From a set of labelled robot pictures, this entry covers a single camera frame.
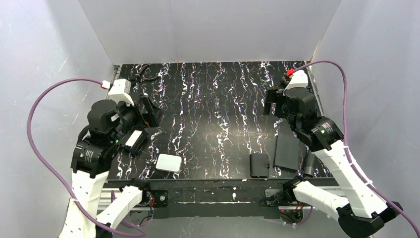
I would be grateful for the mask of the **black open tray box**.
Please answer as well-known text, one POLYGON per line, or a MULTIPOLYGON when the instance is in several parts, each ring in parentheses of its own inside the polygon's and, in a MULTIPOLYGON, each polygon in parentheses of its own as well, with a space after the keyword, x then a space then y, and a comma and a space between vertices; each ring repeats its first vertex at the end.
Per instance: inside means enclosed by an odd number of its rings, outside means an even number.
POLYGON ((144 130, 133 130, 128 133, 120 142, 120 146, 127 153, 131 153, 133 156, 137 155, 143 144, 146 142, 148 133, 144 130))

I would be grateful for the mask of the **black pliers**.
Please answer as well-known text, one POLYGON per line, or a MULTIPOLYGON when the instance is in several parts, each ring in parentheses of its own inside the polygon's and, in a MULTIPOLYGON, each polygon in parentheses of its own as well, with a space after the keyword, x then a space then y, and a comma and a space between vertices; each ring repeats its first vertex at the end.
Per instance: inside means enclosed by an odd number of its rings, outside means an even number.
POLYGON ((154 77, 146 78, 146 70, 150 68, 150 64, 135 64, 132 68, 132 76, 128 78, 131 83, 148 83, 154 82, 162 78, 162 75, 157 74, 154 77))

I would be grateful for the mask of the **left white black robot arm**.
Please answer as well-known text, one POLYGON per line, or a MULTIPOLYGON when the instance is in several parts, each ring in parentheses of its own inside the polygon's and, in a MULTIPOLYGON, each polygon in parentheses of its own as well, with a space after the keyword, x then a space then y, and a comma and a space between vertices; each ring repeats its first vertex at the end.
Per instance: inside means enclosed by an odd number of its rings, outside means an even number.
POLYGON ((137 154, 148 134, 158 127, 161 110, 146 95, 130 104, 123 100, 95 102, 88 112, 88 125, 80 132, 73 151, 72 192, 62 238, 110 238, 134 207, 152 208, 155 195, 149 182, 131 179, 101 213, 98 206, 112 161, 121 150, 137 154))

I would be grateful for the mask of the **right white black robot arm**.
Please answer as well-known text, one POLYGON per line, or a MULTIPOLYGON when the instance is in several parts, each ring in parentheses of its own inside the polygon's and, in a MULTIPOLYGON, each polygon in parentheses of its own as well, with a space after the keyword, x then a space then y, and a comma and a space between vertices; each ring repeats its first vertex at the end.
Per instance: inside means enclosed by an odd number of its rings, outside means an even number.
POLYGON ((351 238, 366 238, 402 213, 399 204, 385 201, 370 188, 371 181, 355 172, 356 161, 344 144, 344 135, 329 118, 317 114, 317 101, 305 87, 268 89, 264 114, 271 104, 275 115, 285 118, 297 138, 320 159, 332 173, 344 196, 330 193, 307 179, 295 177, 282 186, 275 200, 301 202, 335 219, 351 238))

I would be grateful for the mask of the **white card stack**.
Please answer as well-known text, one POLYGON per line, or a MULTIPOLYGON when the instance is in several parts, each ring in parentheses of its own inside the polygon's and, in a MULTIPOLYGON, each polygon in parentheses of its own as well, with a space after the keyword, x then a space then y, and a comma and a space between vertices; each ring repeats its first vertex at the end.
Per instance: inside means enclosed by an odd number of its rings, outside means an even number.
POLYGON ((181 169, 182 158, 179 156, 159 154, 156 169, 165 172, 177 173, 181 169))

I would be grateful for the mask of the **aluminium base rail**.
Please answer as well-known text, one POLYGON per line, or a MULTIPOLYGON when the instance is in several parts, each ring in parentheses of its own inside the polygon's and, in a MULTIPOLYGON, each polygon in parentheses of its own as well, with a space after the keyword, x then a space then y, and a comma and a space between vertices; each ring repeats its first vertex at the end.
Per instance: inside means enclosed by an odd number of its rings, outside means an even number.
POLYGON ((278 218, 281 210, 302 212, 308 202, 265 202, 282 190, 288 179, 150 179, 156 199, 155 219, 179 217, 264 217, 278 218))

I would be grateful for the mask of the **dark grey flat box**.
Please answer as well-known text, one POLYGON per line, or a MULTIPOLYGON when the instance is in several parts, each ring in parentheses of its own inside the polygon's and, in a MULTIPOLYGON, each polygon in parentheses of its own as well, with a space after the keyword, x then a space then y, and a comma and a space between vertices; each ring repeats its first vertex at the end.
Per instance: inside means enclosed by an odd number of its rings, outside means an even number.
POLYGON ((297 172, 300 157, 300 141, 285 121, 279 123, 274 154, 274 167, 288 172, 297 172))

